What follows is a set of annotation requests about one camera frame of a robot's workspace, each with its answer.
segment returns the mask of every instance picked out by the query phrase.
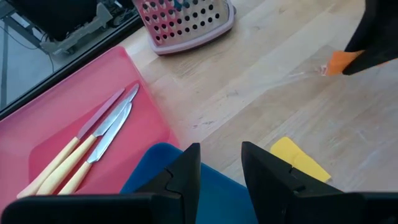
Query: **pink basket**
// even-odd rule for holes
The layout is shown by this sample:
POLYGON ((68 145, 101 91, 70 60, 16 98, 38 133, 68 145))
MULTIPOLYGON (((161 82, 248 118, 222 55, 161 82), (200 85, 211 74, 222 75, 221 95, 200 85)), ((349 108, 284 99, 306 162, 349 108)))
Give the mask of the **pink basket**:
POLYGON ((132 0, 158 55, 201 46, 229 31, 235 9, 230 0, 132 0))

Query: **red tray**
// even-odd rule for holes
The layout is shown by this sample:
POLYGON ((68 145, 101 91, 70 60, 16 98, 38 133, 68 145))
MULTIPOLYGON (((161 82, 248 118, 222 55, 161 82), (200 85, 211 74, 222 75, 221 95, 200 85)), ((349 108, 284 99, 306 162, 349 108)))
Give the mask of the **red tray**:
POLYGON ((124 48, 115 47, 0 121, 0 212, 77 135, 107 99, 121 88, 126 89, 101 121, 135 83, 140 84, 140 89, 127 121, 76 193, 118 193, 148 148, 158 142, 178 147, 137 68, 124 48))

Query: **yellow paper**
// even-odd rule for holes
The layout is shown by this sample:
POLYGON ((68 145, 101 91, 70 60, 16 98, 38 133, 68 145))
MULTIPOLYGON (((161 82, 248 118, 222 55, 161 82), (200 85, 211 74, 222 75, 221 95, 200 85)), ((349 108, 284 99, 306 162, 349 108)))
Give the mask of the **yellow paper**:
POLYGON ((289 164, 293 164, 294 158, 304 152, 294 142, 288 138, 283 137, 271 146, 271 153, 289 164))
POLYGON ((328 172, 288 137, 281 138, 271 146, 271 153, 319 181, 326 182, 331 177, 328 172))
POLYGON ((296 156, 292 165, 304 174, 310 175, 319 181, 326 182, 330 178, 330 175, 306 154, 296 156))

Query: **yellow knife handle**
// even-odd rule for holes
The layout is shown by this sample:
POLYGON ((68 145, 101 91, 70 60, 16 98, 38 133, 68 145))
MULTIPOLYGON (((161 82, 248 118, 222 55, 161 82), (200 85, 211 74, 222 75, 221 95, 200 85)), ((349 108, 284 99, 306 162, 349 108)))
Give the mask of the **yellow knife handle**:
POLYGON ((35 195, 39 187, 43 184, 44 180, 57 168, 61 162, 63 162, 70 153, 74 150, 76 145, 79 143, 79 139, 74 137, 59 153, 55 158, 45 167, 45 169, 19 194, 17 198, 22 198, 30 195, 35 195))
POLYGON ((73 177, 68 181, 67 184, 65 184, 63 189, 58 194, 68 195, 74 193, 81 181, 85 178, 90 167, 91 164, 89 162, 83 163, 83 165, 81 165, 81 167, 77 170, 76 174, 73 175, 73 177))
POLYGON ((70 154, 43 182, 37 191, 37 195, 52 194, 55 189, 61 184, 65 177, 70 173, 79 160, 86 154, 88 149, 95 142, 96 137, 88 136, 77 149, 70 154))

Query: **light wood tabletop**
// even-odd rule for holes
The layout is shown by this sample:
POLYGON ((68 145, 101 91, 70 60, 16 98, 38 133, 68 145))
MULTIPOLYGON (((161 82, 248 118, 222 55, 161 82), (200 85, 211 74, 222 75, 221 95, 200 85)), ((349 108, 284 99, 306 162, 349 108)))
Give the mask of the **light wood tabletop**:
POLYGON ((181 145, 243 184, 241 143, 269 150, 292 138, 344 190, 398 190, 397 61, 353 76, 321 76, 343 50, 364 0, 232 0, 233 30, 158 57, 144 28, 124 46, 181 145))

